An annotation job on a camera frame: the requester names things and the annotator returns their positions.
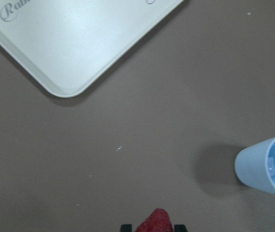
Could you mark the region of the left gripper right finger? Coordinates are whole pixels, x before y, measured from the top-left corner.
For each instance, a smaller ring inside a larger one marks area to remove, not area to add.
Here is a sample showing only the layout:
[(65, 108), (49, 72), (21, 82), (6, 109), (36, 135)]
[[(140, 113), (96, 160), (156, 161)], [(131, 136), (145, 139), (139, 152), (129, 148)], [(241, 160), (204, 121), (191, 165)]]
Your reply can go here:
[(174, 232), (188, 232), (188, 230), (184, 224), (175, 224)]

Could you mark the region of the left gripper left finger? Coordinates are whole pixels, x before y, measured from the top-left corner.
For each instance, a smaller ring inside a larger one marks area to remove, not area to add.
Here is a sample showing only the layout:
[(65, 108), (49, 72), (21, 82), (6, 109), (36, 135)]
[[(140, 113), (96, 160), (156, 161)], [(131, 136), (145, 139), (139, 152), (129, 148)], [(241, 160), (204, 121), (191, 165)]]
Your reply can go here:
[(132, 225), (131, 224), (122, 224), (120, 226), (120, 232), (132, 232)]

